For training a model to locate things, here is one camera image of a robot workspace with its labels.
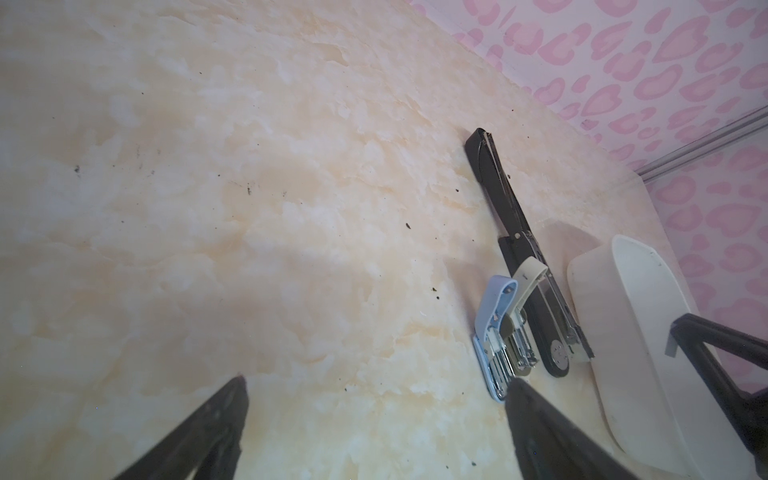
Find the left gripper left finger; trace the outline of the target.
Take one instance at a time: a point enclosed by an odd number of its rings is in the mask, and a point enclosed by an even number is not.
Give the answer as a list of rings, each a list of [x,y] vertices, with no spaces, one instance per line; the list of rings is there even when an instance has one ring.
[[[126,470],[119,479],[232,479],[249,408],[237,375]]]

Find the beige mini stapler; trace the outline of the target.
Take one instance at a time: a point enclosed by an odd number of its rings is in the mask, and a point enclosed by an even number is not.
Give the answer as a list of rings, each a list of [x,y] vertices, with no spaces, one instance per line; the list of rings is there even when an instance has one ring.
[[[548,267],[536,257],[528,257],[516,270],[513,279],[518,282],[517,293],[501,324],[501,338],[507,349],[507,360],[514,377],[530,374],[538,363],[526,328],[525,304],[548,272]]]

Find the blue mini stapler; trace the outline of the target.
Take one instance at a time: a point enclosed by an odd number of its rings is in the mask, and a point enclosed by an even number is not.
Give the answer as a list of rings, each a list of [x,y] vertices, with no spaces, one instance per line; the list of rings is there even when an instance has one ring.
[[[511,307],[518,282],[510,277],[492,276],[484,290],[474,320],[473,346],[493,400],[506,401],[508,385],[514,378],[506,343],[501,335],[504,316]]]

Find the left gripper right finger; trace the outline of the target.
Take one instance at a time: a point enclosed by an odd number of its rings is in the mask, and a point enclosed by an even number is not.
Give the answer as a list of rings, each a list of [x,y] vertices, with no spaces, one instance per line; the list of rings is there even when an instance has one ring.
[[[523,479],[636,477],[519,378],[508,384],[505,410]]]

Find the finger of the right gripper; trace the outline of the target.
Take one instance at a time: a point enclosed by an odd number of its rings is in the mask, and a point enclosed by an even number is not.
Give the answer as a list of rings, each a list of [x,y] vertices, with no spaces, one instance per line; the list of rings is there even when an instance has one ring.
[[[767,454],[767,390],[748,393],[734,383],[712,347],[731,353],[757,367],[767,368],[767,342],[692,313],[674,320],[670,327],[670,357],[681,349],[723,410],[746,449],[755,456]]]

